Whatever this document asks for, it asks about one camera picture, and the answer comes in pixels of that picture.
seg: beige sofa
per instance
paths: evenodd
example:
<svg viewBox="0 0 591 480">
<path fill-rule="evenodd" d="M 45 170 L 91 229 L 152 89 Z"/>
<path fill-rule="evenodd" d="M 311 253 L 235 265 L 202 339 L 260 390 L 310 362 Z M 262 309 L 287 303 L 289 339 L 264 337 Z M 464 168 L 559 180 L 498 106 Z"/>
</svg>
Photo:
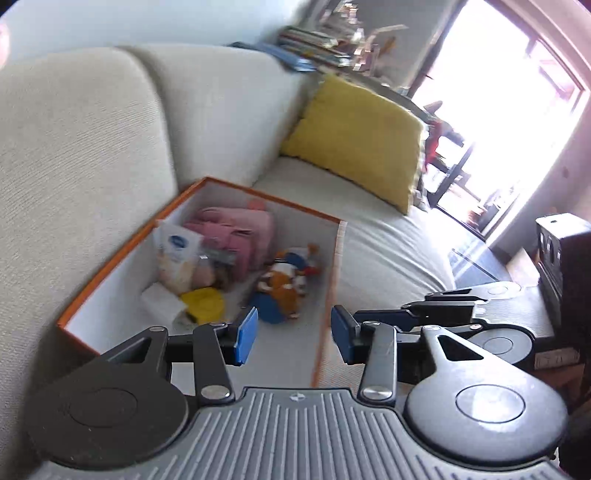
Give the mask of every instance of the beige sofa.
<svg viewBox="0 0 591 480">
<path fill-rule="evenodd" d="M 87 355 L 54 327 L 97 269 L 205 175 L 349 221 L 337 300 L 396 308 L 453 287 L 429 215 L 277 158 L 307 79 L 262 53 L 136 46 L 0 71 L 0 478 L 36 463 L 27 395 Z"/>
</svg>

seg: plush toy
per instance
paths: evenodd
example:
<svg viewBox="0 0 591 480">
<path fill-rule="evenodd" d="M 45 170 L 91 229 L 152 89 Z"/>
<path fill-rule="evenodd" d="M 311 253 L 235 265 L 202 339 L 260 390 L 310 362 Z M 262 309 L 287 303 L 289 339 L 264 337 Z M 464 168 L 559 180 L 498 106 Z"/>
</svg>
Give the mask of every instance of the plush toy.
<svg viewBox="0 0 591 480">
<path fill-rule="evenodd" d="M 259 278 L 251 305 L 259 318 L 269 323 L 299 317 L 301 299 L 306 295 L 306 277 L 317 275 L 318 246 L 295 247 L 277 254 L 273 265 Z"/>
</svg>

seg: white storage box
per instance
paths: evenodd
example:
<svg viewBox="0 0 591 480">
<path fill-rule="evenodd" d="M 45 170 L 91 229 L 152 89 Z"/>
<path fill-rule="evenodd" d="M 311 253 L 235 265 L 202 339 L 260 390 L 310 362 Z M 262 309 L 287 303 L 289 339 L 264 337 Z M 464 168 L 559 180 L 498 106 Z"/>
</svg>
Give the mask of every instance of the white storage box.
<svg viewBox="0 0 591 480">
<path fill-rule="evenodd" d="M 104 353 L 129 337 L 155 324 L 140 301 L 141 293 L 158 279 L 152 230 L 157 220 L 181 225 L 197 210 L 210 206 L 246 208 L 261 199 L 275 219 L 271 251 L 318 245 L 320 275 L 309 279 L 300 318 L 278 325 L 259 322 L 259 331 L 248 362 L 228 367 L 237 394 L 244 386 L 305 388 L 316 383 L 322 347 L 329 335 L 330 309 L 335 297 L 345 222 L 324 213 L 257 192 L 246 187 L 206 177 L 179 195 L 143 227 L 97 273 L 57 324 L 70 336 L 96 353 Z M 239 304 L 260 273 L 235 284 L 224 294 L 225 320 L 232 321 Z M 181 323 L 167 326 L 170 335 L 189 333 Z M 192 364 L 173 365 L 173 384 L 193 394 Z"/>
</svg>

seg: yellow object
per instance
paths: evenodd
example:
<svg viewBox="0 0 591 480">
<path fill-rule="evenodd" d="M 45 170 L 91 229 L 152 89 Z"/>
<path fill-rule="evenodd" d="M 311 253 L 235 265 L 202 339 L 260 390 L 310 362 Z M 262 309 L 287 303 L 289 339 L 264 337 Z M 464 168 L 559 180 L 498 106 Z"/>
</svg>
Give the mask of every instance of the yellow object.
<svg viewBox="0 0 591 480">
<path fill-rule="evenodd" d="M 329 75 L 281 153 L 351 180 L 406 215 L 423 132 L 424 124 L 401 106 Z"/>
<path fill-rule="evenodd" d="M 181 300 L 187 306 L 187 312 L 197 319 L 199 325 L 217 322 L 223 316 L 223 297 L 215 288 L 199 288 L 183 293 Z"/>
</svg>

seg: pink bag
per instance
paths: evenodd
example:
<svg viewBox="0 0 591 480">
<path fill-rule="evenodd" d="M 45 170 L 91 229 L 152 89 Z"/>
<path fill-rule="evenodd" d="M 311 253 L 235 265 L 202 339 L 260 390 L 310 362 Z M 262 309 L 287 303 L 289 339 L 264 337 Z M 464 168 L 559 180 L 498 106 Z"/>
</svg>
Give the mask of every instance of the pink bag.
<svg viewBox="0 0 591 480">
<path fill-rule="evenodd" d="M 274 232 L 273 215 L 269 212 L 245 208 L 210 207 L 199 210 L 196 218 L 204 222 L 225 223 L 251 230 L 254 253 L 251 257 L 250 269 L 260 270 L 268 260 Z"/>
<path fill-rule="evenodd" d="M 248 274 L 253 254 L 252 230 L 212 222 L 187 222 L 185 228 L 203 235 L 203 245 L 218 250 L 228 250 L 236 254 L 232 270 L 235 281 L 242 281 Z"/>
</svg>

